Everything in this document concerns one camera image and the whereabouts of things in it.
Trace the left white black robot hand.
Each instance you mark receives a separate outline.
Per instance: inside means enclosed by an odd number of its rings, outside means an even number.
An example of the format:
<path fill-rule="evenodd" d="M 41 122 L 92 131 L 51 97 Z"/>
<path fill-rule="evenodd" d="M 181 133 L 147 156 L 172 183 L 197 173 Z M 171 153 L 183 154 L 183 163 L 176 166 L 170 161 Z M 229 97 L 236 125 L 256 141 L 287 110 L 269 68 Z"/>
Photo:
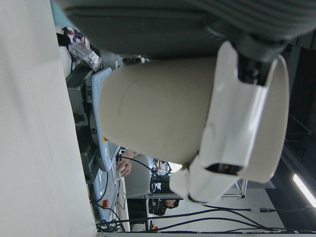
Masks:
<path fill-rule="evenodd" d="M 238 179 L 266 183 L 281 156 L 289 76 L 283 50 L 316 28 L 313 0 L 59 0 L 99 49 L 148 63 L 102 85 L 111 142 L 179 163 L 170 189 L 197 203 Z"/>

